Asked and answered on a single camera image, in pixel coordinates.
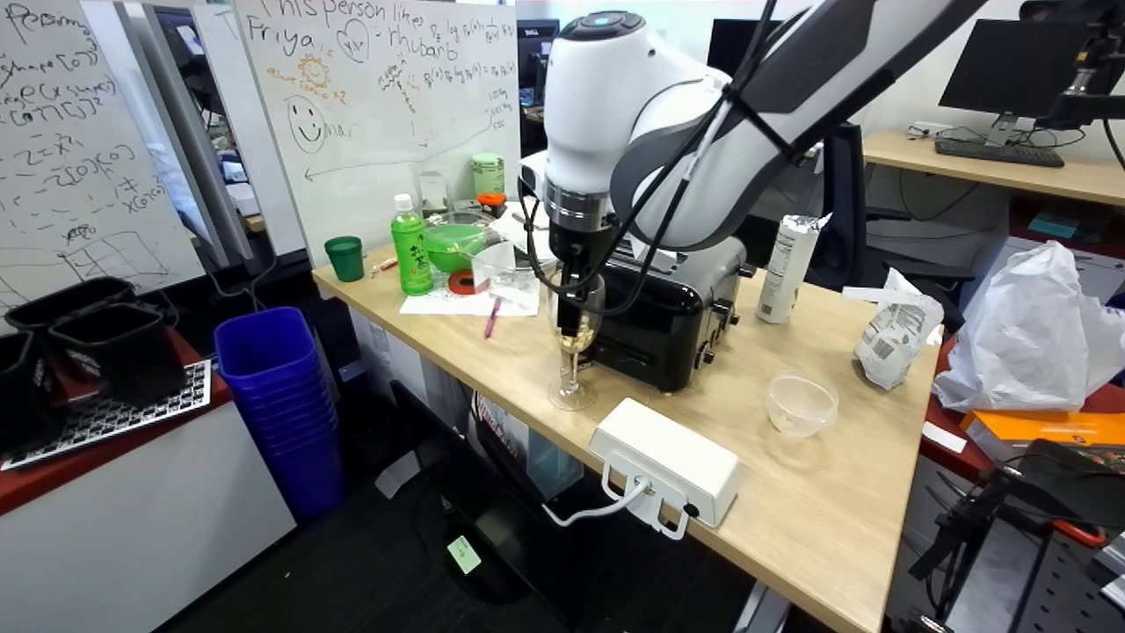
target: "green cup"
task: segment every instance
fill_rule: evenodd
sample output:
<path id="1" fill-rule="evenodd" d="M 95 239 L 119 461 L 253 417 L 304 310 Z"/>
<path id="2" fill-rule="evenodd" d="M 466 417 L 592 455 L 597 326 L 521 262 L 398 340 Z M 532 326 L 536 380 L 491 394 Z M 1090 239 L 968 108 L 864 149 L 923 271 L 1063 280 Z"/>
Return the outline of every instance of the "green cup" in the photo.
<path id="1" fill-rule="evenodd" d="M 504 194 L 504 154 L 473 154 L 473 194 Z"/>
<path id="2" fill-rule="evenodd" d="M 364 239 L 358 237 L 333 237 L 324 242 L 324 255 L 328 255 L 332 266 L 338 271 L 338 280 L 364 277 Z"/>

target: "white cable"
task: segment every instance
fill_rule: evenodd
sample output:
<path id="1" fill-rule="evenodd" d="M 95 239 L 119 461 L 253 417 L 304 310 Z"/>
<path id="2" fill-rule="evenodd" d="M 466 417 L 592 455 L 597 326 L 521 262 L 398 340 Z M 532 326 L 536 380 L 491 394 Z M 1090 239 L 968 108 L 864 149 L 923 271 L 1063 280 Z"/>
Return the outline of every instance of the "white cable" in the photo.
<path id="1" fill-rule="evenodd" d="M 592 511 L 578 511 L 578 515 L 570 515 L 565 519 L 557 516 L 550 502 L 541 502 L 541 511 L 544 511 L 559 529 L 570 529 L 570 524 L 586 519 L 586 516 L 612 516 L 612 515 L 626 511 L 635 497 L 646 491 L 646 484 L 652 484 L 646 477 L 630 477 L 626 497 L 617 497 L 617 491 L 612 491 L 617 502 L 610 502 L 610 505 L 592 505 Z"/>

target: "robotic arm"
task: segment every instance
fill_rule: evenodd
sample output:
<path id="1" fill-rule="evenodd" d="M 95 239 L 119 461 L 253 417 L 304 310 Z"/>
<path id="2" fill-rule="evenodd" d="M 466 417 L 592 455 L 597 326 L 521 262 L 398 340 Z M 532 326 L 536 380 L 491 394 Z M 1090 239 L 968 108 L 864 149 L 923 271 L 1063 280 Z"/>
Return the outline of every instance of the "robotic arm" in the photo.
<path id="1" fill-rule="evenodd" d="M 725 89 L 597 12 L 562 29 L 544 89 L 550 218 L 562 348 L 584 348 L 597 271 L 624 232 L 654 250 L 733 237 L 778 169 L 843 124 L 983 0 L 822 0 Z"/>

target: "white power strip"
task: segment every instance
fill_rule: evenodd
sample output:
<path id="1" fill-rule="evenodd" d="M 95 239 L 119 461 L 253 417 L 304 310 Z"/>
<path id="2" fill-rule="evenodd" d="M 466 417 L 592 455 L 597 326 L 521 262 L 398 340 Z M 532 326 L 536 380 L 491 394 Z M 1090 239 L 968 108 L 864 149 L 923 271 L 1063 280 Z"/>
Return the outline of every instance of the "white power strip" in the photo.
<path id="1" fill-rule="evenodd" d="M 630 502 L 630 511 L 667 537 L 676 533 L 658 524 L 661 502 L 676 505 L 681 524 L 687 516 L 696 516 L 699 524 L 719 529 L 742 481 L 742 464 L 733 450 L 634 398 L 605 415 L 592 450 L 605 469 L 626 475 L 626 481 L 645 477 L 652 484 L 646 501 Z"/>

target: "wooden table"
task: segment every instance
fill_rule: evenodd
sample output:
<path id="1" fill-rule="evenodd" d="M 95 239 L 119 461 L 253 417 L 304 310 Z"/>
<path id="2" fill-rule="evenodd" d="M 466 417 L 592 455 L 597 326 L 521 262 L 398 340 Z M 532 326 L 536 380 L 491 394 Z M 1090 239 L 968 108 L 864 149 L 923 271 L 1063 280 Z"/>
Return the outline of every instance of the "wooden table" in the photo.
<path id="1" fill-rule="evenodd" d="M 1125 171 L 1115 161 L 1066 158 L 1063 169 L 980 161 L 939 154 L 934 141 L 912 141 L 906 135 L 867 135 L 867 165 L 890 165 L 906 171 L 932 171 L 947 181 L 968 181 L 983 188 L 1006 188 L 1043 198 L 1068 198 L 1087 203 L 1125 209 Z"/>
<path id="2" fill-rule="evenodd" d="M 398 274 L 351 285 L 332 271 L 312 277 L 597 470 L 586 443 L 624 398 L 736 450 L 746 464 L 737 501 L 719 530 L 694 524 L 694 533 L 825 627 L 879 628 L 934 348 L 916 364 L 906 388 L 873 389 L 850 367 L 873 306 L 801 287 L 790 326 L 767 326 L 751 318 L 761 294 L 751 277 L 737 287 L 742 322 L 725 335 L 715 367 L 699 369 L 687 389 L 658 394 L 605 367 L 584 367 L 584 389 L 559 398 L 562 355 L 550 310 L 532 320 L 498 320 L 487 340 L 478 318 L 403 318 Z M 767 383 L 780 369 L 822 375 L 839 389 L 837 427 L 795 450 L 778 448 L 767 423 Z"/>

